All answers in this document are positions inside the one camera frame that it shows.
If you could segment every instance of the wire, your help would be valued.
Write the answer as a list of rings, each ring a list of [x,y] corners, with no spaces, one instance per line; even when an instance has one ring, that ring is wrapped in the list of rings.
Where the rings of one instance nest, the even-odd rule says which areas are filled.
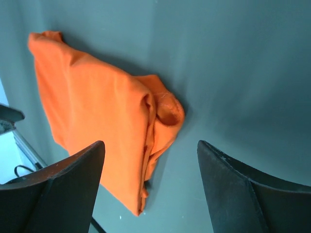
[[[27,166],[24,166],[24,165],[17,165],[17,166],[14,168],[14,173],[15,173],[15,175],[16,175],[17,177],[20,177],[20,175],[19,175],[18,172],[17,172],[17,169],[18,169],[19,167],[21,167],[21,168],[23,168],[23,169],[26,169],[26,170],[28,170],[28,171],[30,171],[30,172],[35,172],[34,170],[32,170],[31,168],[29,168],[29,167],[27,167]]]

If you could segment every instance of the gray table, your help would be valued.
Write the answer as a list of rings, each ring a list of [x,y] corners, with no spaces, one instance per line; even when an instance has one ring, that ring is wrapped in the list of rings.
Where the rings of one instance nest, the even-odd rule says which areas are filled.
[[[15,0],[0,6],[0,77],[18,130],[46,160],[54,143],[37,92],[29,32],[59,30],[72,47],[131,74],[157,73],[187,117],[160,158],[145,212],[100,187],[108,233],[212,232],[196,145],[207,140],[271,175],[311,185],[311,2]]]

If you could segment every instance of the gray tabletop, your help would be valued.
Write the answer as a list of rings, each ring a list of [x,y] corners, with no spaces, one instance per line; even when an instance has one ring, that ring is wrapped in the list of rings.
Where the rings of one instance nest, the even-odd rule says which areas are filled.
[[[0,77],[19,132],[48,164],[54,143],[39,99],[29,32],[65,42],[133,75],[158,74],[186,121],[133,216],[100,187],[94,218],[108,233],[212,232],[196,155],[206,140],[271,175],[311,185],[311,2],[16,0],[0,8]]]

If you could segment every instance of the white floor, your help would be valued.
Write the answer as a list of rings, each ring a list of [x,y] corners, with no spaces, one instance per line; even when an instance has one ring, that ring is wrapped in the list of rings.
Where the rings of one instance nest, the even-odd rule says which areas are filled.
[[[0,103],[8,105],[8,100],[6,98],[1,81]],[[14,168],[17,165],[25,165],[32,170],[35,170],[35,167],[32,165],[32,163],[16,145],[13,133],[8,132],[0,135],[0,184],[6,183],[16,178]],[[18,169],[18,174],[20,176],[26,175],[28,173],[28,171],[22,168]]]

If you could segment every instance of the folded fabric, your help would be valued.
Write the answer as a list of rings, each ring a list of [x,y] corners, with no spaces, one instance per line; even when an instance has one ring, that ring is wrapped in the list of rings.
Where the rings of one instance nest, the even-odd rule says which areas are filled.
[[[70,155],[104,141],[101,184],[138,216],[144,182],[183,124],[181,104],[156,75],[132,76],[69,47],[60,32],[31,33],[28,46],[54,140]]]

